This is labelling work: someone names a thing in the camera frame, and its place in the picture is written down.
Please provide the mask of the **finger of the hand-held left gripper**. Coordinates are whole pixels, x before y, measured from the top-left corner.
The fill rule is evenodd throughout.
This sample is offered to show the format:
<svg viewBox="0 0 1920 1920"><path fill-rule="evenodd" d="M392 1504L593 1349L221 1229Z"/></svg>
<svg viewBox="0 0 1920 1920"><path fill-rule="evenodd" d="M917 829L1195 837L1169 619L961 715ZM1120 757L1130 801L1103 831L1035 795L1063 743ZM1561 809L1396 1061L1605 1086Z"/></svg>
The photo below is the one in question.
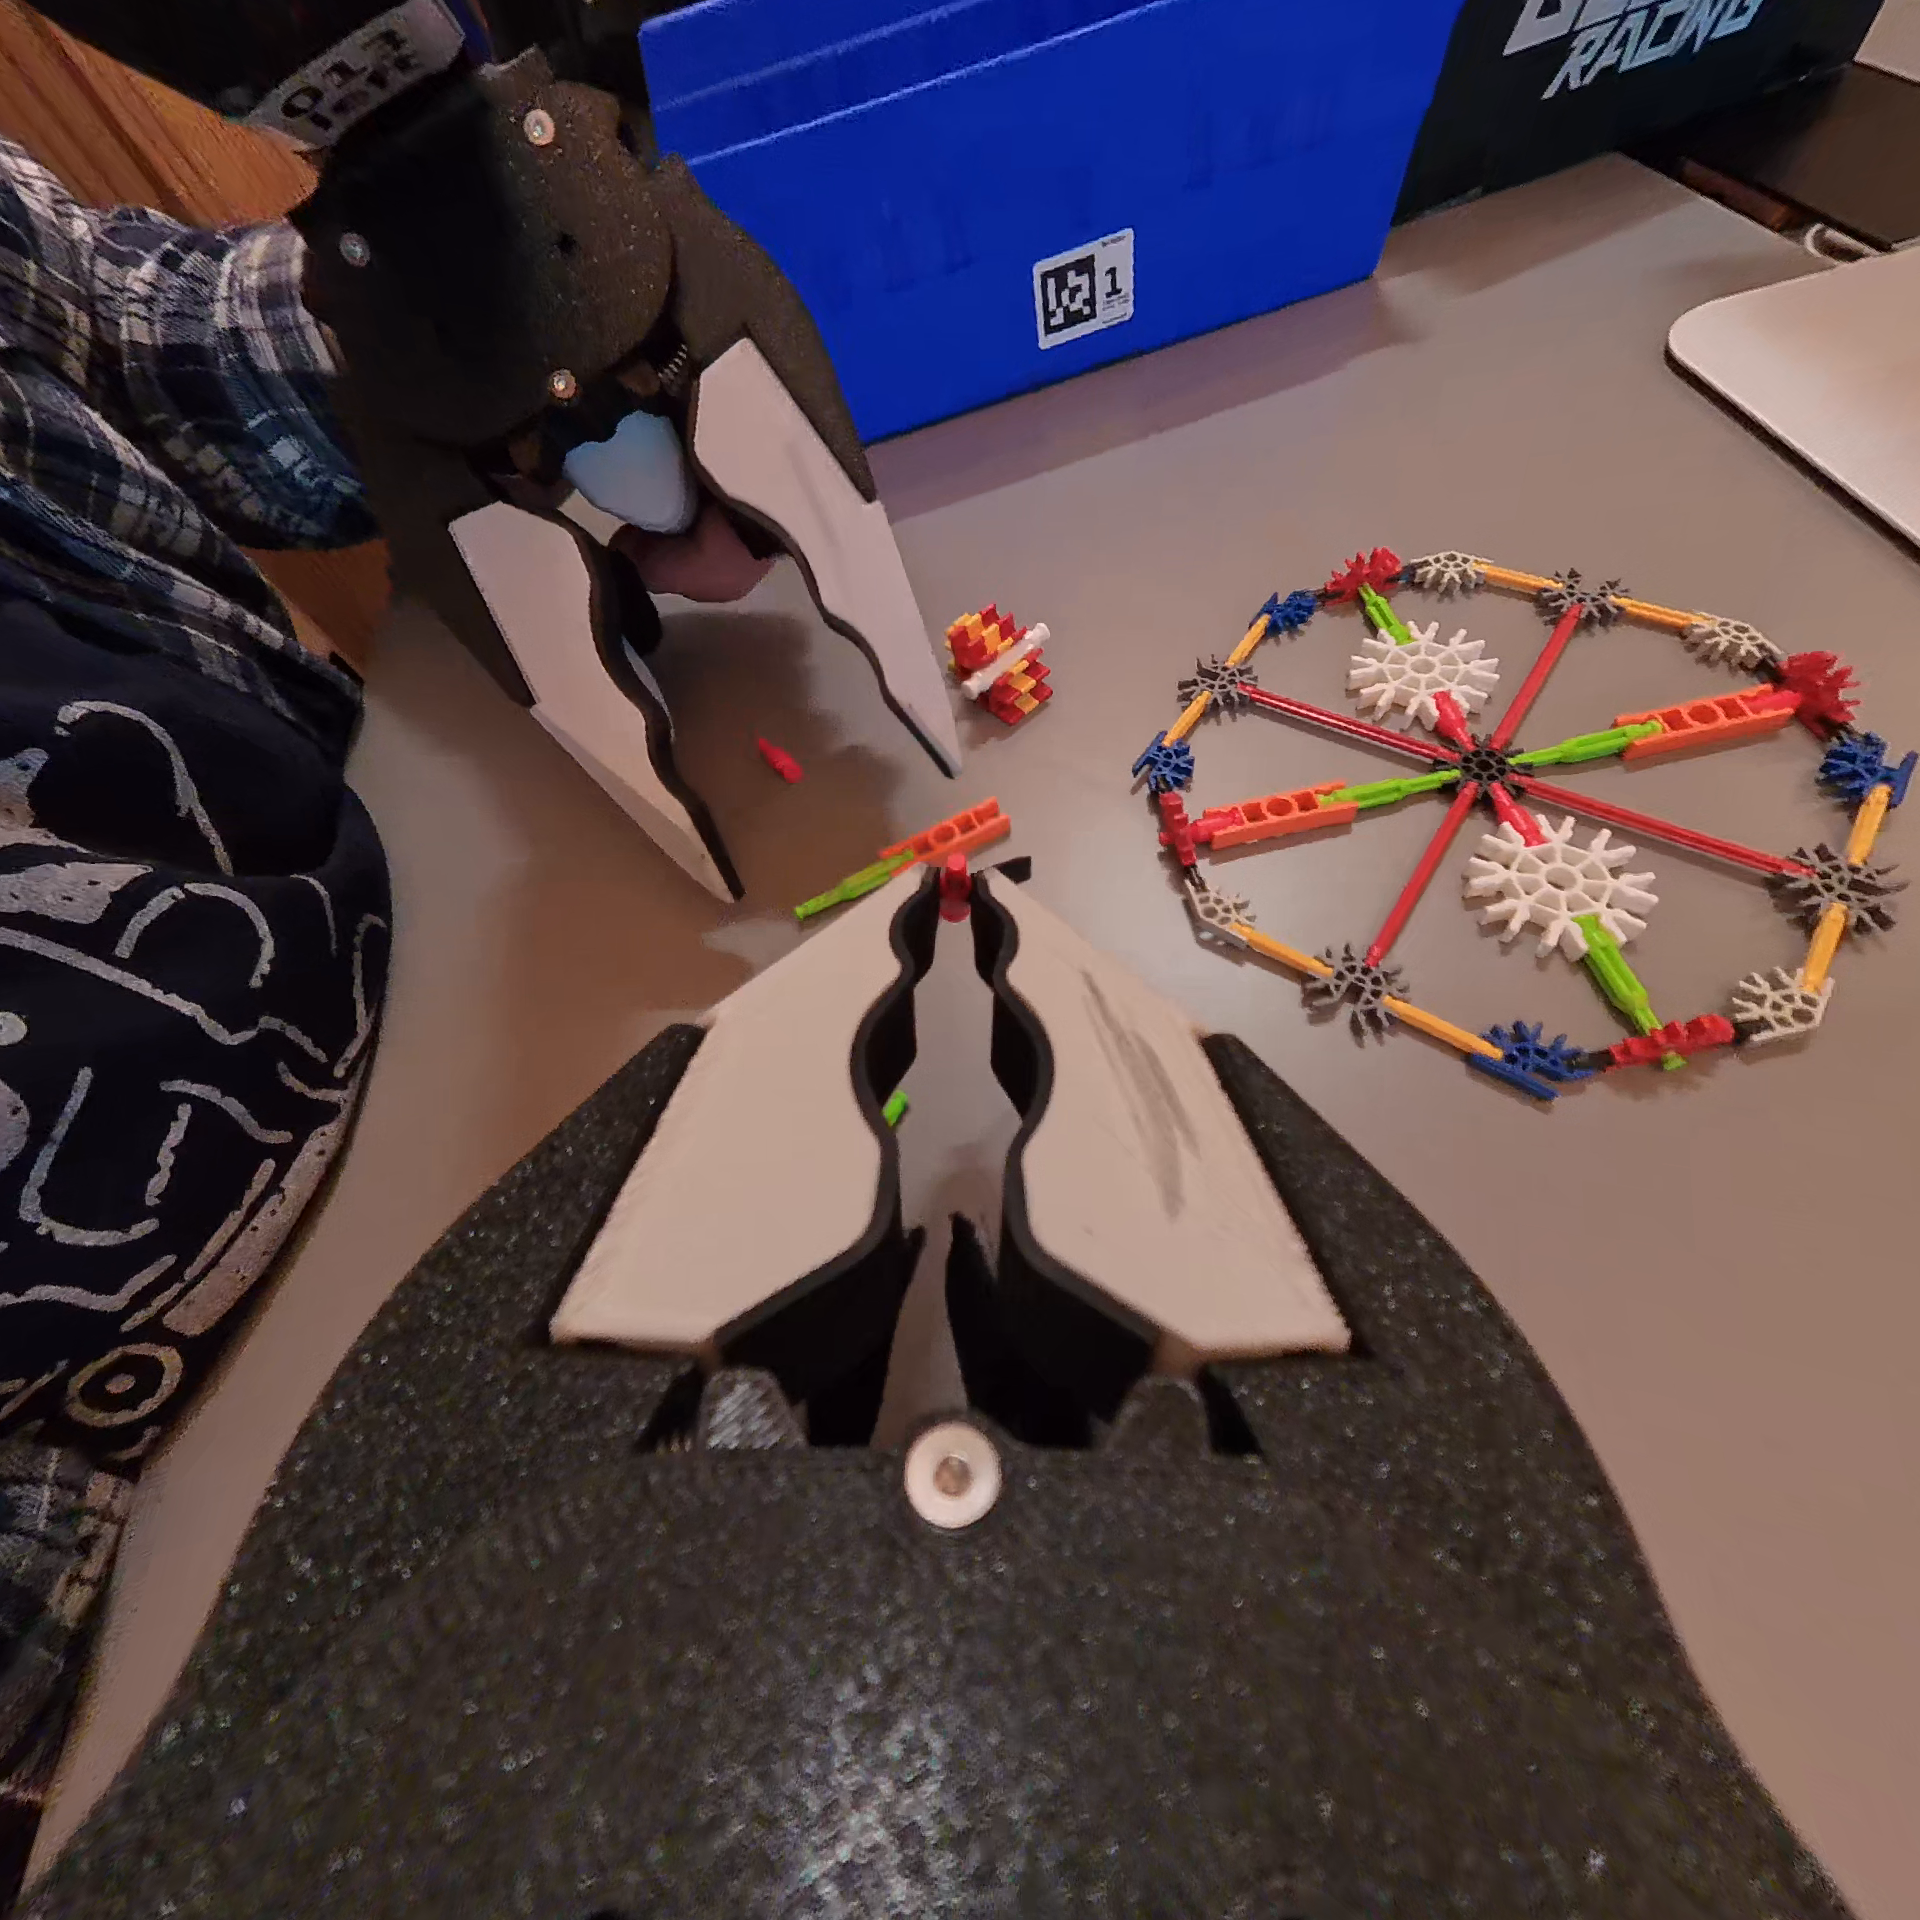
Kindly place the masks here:
<svg viewBox="0 0 1920 1920"><path fill-rule="evenodd" d="M709 491L802 568L823 622L868 659L890 709L945 775L957 776L952 694L893 525L754 340L735 343L696 377L688 454Z"/></svg>
<svg viewBox="0 0 1920 1920"><path fill-rule="evenodd" d="M532 717L623 811L717 901L741 876L700 792L676 765L665 694L632 647L608 555L565 516L506 500L449 535L532 694Z"/></svg>

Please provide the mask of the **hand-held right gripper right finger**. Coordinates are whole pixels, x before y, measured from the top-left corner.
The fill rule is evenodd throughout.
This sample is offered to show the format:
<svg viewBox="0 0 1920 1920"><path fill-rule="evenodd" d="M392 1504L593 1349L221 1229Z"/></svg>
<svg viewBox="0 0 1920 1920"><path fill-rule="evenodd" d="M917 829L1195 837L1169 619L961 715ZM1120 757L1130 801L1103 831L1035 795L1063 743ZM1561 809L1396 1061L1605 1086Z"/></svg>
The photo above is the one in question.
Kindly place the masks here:
<svg viewBox="0 0 1920 1920"><path fill-rule="evenodd" d="M1037 1368L1347 1353L1201 1029L1021 884L976 877L992 1072L1017 1111L999 1307Z"/></svg>

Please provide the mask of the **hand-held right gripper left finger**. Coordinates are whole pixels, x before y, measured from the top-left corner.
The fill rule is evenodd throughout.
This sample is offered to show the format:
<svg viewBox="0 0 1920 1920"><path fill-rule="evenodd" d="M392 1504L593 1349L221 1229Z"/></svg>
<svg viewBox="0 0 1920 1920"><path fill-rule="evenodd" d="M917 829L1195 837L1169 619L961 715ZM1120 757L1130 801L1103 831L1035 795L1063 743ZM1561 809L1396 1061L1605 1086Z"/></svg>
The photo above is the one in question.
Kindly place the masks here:
<svg viewBox="0 0 1920 1920"><path fill-rule="evenodd" d="M555 1343L721 1353L888 1235L940 884L905 870L721 998L560 1296Z"/></svg>

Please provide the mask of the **red yellow toy block assembly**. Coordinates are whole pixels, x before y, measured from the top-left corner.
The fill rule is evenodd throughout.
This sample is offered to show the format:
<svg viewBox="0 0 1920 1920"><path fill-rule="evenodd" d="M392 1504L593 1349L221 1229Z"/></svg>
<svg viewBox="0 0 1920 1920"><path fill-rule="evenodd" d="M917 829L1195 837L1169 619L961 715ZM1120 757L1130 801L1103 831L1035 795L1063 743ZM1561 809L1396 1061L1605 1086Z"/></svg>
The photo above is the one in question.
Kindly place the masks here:
<svg viewBox="0 0 1920 1920"><path fill-rule="evenodd" d="M1052 699L1049 640L1049 624L1027 625L997 605L961 615L945 636L949 669L964 699L1009 729Z"/></svg>

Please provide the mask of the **person's left forearm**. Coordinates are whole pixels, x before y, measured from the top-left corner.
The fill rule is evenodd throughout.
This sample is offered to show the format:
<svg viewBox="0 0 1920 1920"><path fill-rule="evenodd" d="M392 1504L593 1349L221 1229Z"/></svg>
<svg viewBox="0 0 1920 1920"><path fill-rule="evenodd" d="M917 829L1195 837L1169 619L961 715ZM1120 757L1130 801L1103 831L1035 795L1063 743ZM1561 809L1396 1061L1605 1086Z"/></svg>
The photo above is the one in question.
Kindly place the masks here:
<svg viewBox="0 0 1920 1920"><path fill-rule="evenodd" d="M240 545L332 551L377 535L289 220L200 229L96 208L13 139L2 175L7 349Z"/></svg>

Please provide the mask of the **person's left hand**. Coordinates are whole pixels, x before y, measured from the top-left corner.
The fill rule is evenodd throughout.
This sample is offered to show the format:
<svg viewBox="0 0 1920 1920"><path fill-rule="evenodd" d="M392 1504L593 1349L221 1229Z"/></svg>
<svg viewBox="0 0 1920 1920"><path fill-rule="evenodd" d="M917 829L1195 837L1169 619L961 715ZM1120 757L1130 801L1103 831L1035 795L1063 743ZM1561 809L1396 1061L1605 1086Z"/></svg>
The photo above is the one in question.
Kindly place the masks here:
<svg viewBox="0 0 1920 1920"><path fill-rule="evenodd" d="M753 591L778 555L759 555L741 536L732 516L705 504L691 528L676 535L625 525L610 549L632 561L641 584L655 593L691 604L725 605Z"/></svg>

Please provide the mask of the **blue plastic bin with tag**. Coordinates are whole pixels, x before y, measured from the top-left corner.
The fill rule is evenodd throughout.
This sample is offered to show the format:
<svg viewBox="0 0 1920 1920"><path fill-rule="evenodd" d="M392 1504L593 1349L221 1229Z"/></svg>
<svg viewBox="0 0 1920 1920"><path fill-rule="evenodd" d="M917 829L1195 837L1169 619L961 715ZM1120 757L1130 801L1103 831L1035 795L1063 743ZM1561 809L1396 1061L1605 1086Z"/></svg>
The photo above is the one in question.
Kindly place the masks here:
<svg viewBox="0 0 1920 1920"><path fill-rule="evenodd" d="M713 3L641 59L885 440L1372 276L1457 14Z"/></svg>

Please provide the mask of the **orange connector with green rod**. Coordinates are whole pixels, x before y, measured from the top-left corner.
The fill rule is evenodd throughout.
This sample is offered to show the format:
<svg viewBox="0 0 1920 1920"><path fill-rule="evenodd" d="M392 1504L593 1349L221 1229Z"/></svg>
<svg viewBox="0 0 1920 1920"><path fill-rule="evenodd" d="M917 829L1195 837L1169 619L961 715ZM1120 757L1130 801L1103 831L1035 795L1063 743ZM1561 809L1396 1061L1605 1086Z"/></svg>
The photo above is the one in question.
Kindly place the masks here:
<svg viewBox="0 0 1920 1920"><path fill-rule="evenodd" d="M912 831L890 848L883 848L868 867L797 903L791 909L794 918L802 924L815 921L839 904L851 904L852 901L879 892L912 867L943 867L949 856L970 856L976 849L999 843L1010 835L1010 829L1012 820L997 800L983 800L964 807L953 815Z"/></svg>

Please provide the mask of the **brown wooden furniture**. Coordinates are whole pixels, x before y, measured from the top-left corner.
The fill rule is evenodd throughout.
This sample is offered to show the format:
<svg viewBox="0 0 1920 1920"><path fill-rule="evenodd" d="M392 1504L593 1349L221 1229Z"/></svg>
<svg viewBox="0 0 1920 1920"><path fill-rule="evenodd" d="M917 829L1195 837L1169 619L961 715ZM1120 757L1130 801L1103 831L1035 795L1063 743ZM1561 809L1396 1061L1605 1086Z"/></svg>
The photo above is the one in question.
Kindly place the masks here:
<svg viewBox="0 0 1920 1920"><path fill-rule="evenodd" d="M193 225L275 220L316 181L271 136L231 127L12 3L2 4L2 133L82 203L157 208ZM252 560L312 652L367 669L394 597L383 542L252 551Z"/></svg>

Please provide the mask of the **colourful toy wheel construction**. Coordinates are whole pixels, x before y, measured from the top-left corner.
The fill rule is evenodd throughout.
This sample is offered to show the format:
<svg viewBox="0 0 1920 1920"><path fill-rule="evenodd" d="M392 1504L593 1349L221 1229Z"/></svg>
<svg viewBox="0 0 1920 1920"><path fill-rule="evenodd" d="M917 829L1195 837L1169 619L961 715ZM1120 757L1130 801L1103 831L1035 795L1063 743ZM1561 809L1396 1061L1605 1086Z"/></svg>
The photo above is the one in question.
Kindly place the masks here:
<svg viewBox="0 0 1920 1920"><path fill-rule="evenodd" d="M1617 625L1667 633L1744 680L1523 744L1523 723L1573 641ZM1840 950L1891 929L1905 889L1879 845L1914 792L1916 751L1860 727L1849 662L1788 654L1743 619L1650 604L1576 566L1538 573L1457 549L1418 560L1362 549L1322 584L1271 593L1225 656L1195 662L1177 697L1179 712L1148 737L1130 783L1154 809L1195 934L1287 971L1317 1015L1345 1015L1360 1039L1402 1025L1537 1101L1612 1072L1681 1072L1719 1051L1810 1039L1834 1005ZM1194 733L1227 712L1271 712L1412 771L1191 807ZM1840 828L1786 854L1552 782L1581 765L1732 749L1793 727L1819 747L1816 789L1840 809ZM1347 829L1420 798L1448 811L1365 943L1290 945L1209 877L1209 856ZM1624 1023L1612 1045L1578 1047L1523 1019L1476 1033L1405 993L1396 945L1474 823L1485 829L1463 870L1465 904L1501 943L1532 939L1540 958L1579 969ZM1667 1019L1627 958L1658 904L1653 876L1636 867L1643 840L1761 879L1808 937L1797 963L1744 973L1722 1011Z"/></svg>

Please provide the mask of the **black printed box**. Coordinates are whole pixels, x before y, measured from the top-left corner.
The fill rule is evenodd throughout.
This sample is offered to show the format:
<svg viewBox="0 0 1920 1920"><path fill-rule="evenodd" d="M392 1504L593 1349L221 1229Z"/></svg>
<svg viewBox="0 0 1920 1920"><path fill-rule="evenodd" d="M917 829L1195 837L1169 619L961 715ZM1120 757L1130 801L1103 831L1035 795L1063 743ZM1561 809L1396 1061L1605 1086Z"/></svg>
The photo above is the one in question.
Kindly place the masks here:
<svg viewBox="0 0 1920 1920"><path fill-rule="evenodd" d="M1882 3L1469 3L1396 223L1848 65Z"/></svg>

